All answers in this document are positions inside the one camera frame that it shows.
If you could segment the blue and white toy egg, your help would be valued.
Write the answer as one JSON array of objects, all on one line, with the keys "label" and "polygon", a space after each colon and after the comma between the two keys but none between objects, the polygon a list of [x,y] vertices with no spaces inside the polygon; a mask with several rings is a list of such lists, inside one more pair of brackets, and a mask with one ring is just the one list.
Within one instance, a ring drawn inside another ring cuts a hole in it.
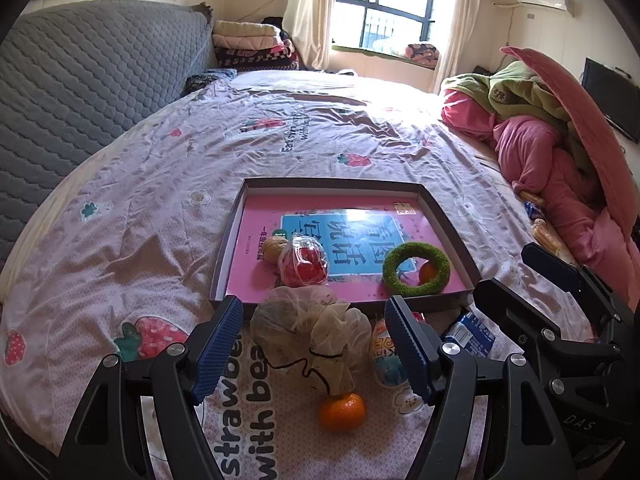
[{"label": "blue and white toy egg", "polygon": [[408,382],[384,318],[373,326],[369,356],[374,378],[380,386],[395,388]]}]

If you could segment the blue snack packet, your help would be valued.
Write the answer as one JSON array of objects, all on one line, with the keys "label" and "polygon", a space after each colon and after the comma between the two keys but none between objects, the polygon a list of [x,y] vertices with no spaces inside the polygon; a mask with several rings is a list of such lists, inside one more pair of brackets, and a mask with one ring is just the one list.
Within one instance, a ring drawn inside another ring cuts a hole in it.
[{"label": "blue snack packet", "polygon": [[442,336],[445,342],[457,344],[471,356],[488,358],[496,336],[488,330],[483,321],[472,312],[466,312],[453,322]]}]

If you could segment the orange tangerine with stem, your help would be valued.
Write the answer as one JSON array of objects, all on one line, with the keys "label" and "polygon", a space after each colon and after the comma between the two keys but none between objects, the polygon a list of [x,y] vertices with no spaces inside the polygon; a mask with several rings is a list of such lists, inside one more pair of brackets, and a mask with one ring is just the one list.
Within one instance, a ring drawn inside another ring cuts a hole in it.
[{"label": "orange tangerine with stem", "polygon": [[435,263],[432,263],[431,261],[425,261],[420,267],[419,283],[421,285],[424,285],[433,281],[435,278],[437,278],[438,272],[438,266],[436,266]]}]

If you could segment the beige mesh drawstring pouch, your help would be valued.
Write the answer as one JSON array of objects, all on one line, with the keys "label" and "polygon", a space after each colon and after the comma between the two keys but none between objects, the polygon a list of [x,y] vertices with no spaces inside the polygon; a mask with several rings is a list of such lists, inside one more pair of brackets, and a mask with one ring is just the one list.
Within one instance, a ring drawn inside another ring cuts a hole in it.
[{"label": "beige mesh drawstring pouch", "polygon": [[355,390],[371,335],[367,315],[326,285],[277,287],[250,319],[250,336],[270,368],[329,396]]}]

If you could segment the orange tangerine without stem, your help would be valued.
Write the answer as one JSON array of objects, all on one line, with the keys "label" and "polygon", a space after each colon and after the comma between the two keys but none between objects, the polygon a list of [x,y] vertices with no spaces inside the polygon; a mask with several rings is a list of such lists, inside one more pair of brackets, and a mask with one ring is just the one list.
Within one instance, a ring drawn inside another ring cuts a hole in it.
[{"label": "orange tangerine without stem", "polygon": [[334,434],[346,434],[360,428],[367,420],[367,407],[357,393],[328,396],[318,409],[320,426]]}]

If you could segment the walnut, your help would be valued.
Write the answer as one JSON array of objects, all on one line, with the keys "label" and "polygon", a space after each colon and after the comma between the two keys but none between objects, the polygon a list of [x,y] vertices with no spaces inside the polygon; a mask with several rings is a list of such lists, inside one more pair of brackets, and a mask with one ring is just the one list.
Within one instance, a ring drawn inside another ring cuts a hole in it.
[{"label": "walnut", "polygon": [[280,255],[288,247],[288,240],[279,235],[268,237],[262,244],[262,256],[264,260],[271,264],[277,264]]}]

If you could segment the red toy egg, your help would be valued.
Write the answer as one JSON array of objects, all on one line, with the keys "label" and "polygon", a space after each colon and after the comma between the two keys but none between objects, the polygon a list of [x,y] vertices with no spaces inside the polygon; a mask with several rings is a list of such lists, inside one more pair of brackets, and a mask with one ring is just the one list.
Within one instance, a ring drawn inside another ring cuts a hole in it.
[{"label": "red toy egg", "polygon": [[329,278],[326,251],[312,236],[294,233],[278,259],[281,283],[288,287],[322,285]]}]

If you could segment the pink strawberry print bedsheet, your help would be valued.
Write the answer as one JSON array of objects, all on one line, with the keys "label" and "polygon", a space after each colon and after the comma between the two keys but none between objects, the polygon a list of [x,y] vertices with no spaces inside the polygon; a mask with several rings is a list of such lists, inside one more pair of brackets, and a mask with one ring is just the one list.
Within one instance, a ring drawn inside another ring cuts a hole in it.
[{"label": "pink strawberry print bedsheet", "polygon": [[[1,406],[55,460],[102,356],[152,356],[213,313],[216,252],[250,178],[341,178],[427,188],[482,278],[498,278],[591,339],[576,302],[522,263],[524,208],[439,122],[442,100],[406,84],[315,73],[245,74],[163,108],[87,160],[53,193],[55,212],[6,294]],[[320,392],[270,370],[243,330],[202,408],[228,479],[403,479],[432,409],[362,370],[360,430],[330,436]]]}]

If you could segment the pink and blue book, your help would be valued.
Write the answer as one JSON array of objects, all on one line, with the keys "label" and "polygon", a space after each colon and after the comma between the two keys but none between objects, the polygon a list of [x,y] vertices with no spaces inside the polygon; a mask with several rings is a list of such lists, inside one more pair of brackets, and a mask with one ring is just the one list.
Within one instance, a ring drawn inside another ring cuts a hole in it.
[{"label": "pink and blue book", "polygon": [[358,301],[388,297],[382,283],[386,254],[405,242],[423,242],[441,249],[451,266],[445,292],[471,287],[469,274],[456,255],[451,237],[419,195],[364,194],[303,195],[251,190],[232,216],[232,231],[215,296],[238,296],[259,304],[278,284],[278,267],[262,256],[262,244],[272,234],[299,233],[315,237],[326,251],[329,286],[337,296]]}]

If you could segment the yellow snack packet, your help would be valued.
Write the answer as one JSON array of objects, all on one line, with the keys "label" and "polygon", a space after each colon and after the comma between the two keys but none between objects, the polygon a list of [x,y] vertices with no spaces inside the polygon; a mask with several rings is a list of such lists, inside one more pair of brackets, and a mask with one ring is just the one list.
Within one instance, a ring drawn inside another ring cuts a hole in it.
[{"label": "yellow snack packet", "polygon": [[559,234],[555,232],[553,226],[541,218],[535,219],[532,225],[532,235],[536,242],[543,247],[547,252],[560,258],[565,263],[576,266],[576,260],[567,246],[559,237]]}]

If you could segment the pink crumpled duvet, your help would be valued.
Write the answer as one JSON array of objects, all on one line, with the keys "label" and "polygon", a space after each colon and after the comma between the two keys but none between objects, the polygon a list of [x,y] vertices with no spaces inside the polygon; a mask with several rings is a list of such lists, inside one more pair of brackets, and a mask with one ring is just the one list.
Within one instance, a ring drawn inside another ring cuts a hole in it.
[{"label": "pink crumpled duvet", "polygon": [[579,264],[606,281],[634,310],[639,304],[639,249],[599,206],[600,184],[581,174],[561,146],[561,133],[534,116],[499,120],[459,90],[444,92],[442,121],[489,144],[515,194],[537,195],[555,232]]}]

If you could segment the green blanket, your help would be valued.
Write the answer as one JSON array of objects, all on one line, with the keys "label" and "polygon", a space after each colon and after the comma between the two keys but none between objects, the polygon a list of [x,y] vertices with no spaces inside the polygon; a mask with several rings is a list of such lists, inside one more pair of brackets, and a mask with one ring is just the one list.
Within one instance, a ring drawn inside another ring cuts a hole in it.
[{"label": "green blanket", "polygon": [[452,76],[440,88],[442,91],[462,92],[502,122],[520,115],[548,122],[564,136],[577,168],[584,174],[596,173],[568,111],[524,62],[513,61],[492,75],[469,73]]}]

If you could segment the patterned cushion on windowsill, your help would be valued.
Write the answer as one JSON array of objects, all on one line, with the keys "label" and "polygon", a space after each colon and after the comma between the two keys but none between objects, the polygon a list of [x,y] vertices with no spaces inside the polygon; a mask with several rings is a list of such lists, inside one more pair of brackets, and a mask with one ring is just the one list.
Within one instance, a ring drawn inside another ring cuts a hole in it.
[{"label": "patterned cushion on windowsill", "polygon": [[408,44],[405,48],[405,58],[411,63],[434,70],[439,61],[439,50],[429,42]]}]

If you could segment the cream curtain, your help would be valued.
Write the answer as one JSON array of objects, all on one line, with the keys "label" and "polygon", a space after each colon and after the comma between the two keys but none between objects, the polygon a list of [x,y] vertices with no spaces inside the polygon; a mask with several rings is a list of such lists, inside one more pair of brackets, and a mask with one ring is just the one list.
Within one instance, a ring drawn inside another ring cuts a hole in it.
[{"label": "cream curtain", "polygon": [[480,12],[480,0],[436,0],[436,3],[432,44],[439,58],[432,78],[434,93],[439,92],[445,79],[457,73]]},{"label": "cream curtain", "polygon": [[329,66],[334,2],[335,0],[288,0],[283,26],[307,68],[324,70]]}]

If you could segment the window with black frame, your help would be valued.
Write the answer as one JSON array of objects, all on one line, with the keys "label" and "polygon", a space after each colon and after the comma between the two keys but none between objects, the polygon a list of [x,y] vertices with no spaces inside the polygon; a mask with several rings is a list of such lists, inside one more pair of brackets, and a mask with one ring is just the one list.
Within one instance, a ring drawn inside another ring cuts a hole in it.
[{"label": "window with black frame", "polygon": [[435,0],[335,0],[335,47],[399,56],[430,38]]}]

